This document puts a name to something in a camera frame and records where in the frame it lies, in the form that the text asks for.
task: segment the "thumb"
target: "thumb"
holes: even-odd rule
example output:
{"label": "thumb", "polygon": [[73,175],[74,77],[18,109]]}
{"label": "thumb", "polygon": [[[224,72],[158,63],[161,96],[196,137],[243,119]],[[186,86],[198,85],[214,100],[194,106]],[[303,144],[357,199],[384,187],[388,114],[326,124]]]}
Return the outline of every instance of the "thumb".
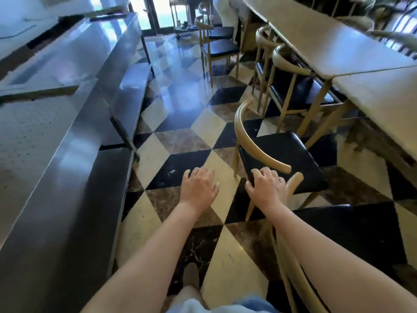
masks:
{"label": "thumb", "polygon": [[213,195],[214,195],[214,198],[216,198],[216,197],[217,197],[217,194],[218,194],[218,190],[219,190],[219,188],[220,188],[220,184],[217,182],[217,183],[213,186],[213,189],[212,189],[212,193],[213,193]]}
{"label": "thumb", "polygon": [[252,195],[255,192],[255,189],[253,188],[253,186],[250,183],[250,181],[246,181],[246,183],[245,183],[245,189],[246,189],[246,192],[249,194],[249,197],[252,199]]}

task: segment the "foot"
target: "foot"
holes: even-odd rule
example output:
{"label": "foot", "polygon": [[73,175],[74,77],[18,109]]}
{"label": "foot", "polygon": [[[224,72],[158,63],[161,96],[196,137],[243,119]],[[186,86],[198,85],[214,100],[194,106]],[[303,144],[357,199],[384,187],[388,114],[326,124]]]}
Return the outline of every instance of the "foot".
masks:
{"label": "foot", "polygon": [[200,290],[199,269],[195,263],[189,263],[184,269],[183,287],[187,285]]}

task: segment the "finger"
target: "finger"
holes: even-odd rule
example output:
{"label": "finger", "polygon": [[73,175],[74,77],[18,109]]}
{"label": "finger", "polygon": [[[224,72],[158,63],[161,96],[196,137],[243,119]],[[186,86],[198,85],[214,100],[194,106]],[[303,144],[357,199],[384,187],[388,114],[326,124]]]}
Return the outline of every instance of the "finger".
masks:
{"label": "finger", "polygon": [[249,197],[252,198],[252,194],[255,191],[255,189],[253,188],[252,184],[249,181],[245,182],[245,189],[246,189],[246,192],[248,193]]}
{"label": "finger", "polygon": [[212,189],[212,193],[214,196],[214,199],[216,198],[217,194],[218,194],[218,190],[220,189],[220,184],[217,182]]}
{"label": "finger", "polygon": [[268,167],[261,168],[261,173],[266,176],[272,176],[271,170]]}
{"label": "finger", "polygon": [[193,170],[193,172],[191,173],[191,176],[190,177],[195,177],[197,175],[197,172],[199,171],[199,169],[200,168],[195,167],[194,170]]}
{"label": "finger", "polygon": [[206,176],[209,179],[210,183],[213,184],[213,182],[214,182],[214,170],[213,169],[207,170]]}
{"label": "finger", "polygon": [[184,171],[183,182],[188,180],[189,177],[190,177],[190,169],[187,169]]}
{"label": "finger", "polygon": [[262,173],[258,169],[252,169],[251,173],[253,174],[253,179],[255,180],[256,184],[256,180],[262,177]]}
{"label": "finger", "polygon": [[204,176],[206,175],[206,172],[207,172],[207,169],[206,169],[206,168],[204,168],[204,167],[201,167],[201,168],[199,169],[199,171],[197,172],[197,176],[198,176],[198,177],[204,177]]}

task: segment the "geometric patterned floor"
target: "geometric patterned floor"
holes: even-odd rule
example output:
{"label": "geometric patterned floor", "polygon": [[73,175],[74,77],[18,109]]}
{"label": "geometric patterned floor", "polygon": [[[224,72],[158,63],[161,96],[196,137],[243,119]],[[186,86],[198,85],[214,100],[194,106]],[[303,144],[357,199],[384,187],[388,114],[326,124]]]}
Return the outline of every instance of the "geometric patterned floor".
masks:
{"label": "geometric patterned floor", "polygon": [[[155,78],[149,82],[134,138],[141,161],[132,167],[117,265],[122,266],[168,217],[179,200],[183,172],[209,167],[220,191],[185,243],[167,301],[180,291],[185,265],[195,262],[209,307],[257,294],[289,312],[265,218],[255,209],[244,221],[249,205],[246,180],[242,167],[237,178],[231,168],[236,142],[233,117],[238,105],[251,96],[254,55],[241,57],[238,80],[235,63],[227,67],[225,60],[216,62],[211,89],[208,76],[203,78],[198,34],[181,40],[174,35],[149,37],[146,43]],[[143,49],[135,54],[132,62],[136,61],[146,61]],[[248,135],[275,133],[278,115],[270,103],[262,119],[254,103],[244,122]],[[301,121],[301,116],[288,115],[283,130],[294,131]],[[417,190],[391,163],[366,148],[354,151],[356,145],[345,143],[344,131],[329,131],[310,148],[330,184],[310,206],[351,204],[385,242],[399,281],[417,295]],[[293,196],[289,208],[296,209],[307,196]]]}

